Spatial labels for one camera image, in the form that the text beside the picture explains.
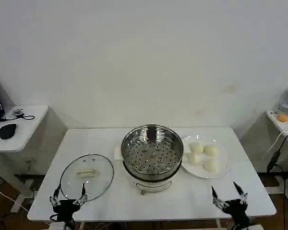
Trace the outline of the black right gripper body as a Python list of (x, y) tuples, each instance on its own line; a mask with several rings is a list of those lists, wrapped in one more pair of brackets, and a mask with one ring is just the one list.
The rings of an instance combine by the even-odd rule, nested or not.
[(246, 201), (234, 199), (225, 201), (222, 210), (232, 217), (235, 224), (250, 224), (250, 219), (245, 213), (247, 207)]

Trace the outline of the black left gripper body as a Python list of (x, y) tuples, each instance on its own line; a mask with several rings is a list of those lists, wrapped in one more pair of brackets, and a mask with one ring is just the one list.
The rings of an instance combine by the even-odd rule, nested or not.
[(52, 207), (56, 222), (74, 222), (73, 214), (79, 210), (79, 202), (76, 199), (60, 200)]

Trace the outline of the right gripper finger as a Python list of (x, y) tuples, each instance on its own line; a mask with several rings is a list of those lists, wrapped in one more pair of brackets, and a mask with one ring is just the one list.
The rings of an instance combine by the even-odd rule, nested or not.
[(247, 205), (247, 198), (248, 198), (248, 193), (244, 192), (243, 189), (236, 183), (233, 182), (238, 194), (240, 195), (240, 203), (242, 205)]
[(220, 210), (223, 210), (223, 208), (225, 207), (224, 201), (218, 198), (217, 193), (213, 188), (213, 186), (211, 186), (211, 189), (212, 189), (213, 204)]

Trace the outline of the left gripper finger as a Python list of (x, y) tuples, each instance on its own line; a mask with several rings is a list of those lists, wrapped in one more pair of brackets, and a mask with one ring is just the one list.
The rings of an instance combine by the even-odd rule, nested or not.
[(86, 194), (85, 183), (82, 185), (81, 196), (79, 199), (76, 199), (73, 204), (75, 205), (83, 205), (88, 200), (88, 195)]
[(54, 190), (53, 195), (49, 197), (49, 201), (53, 207), (55, 207), (59, 204), (59, 201), (58, 201), (59, 193), (60, 193), (60, 187), (57, 187)]

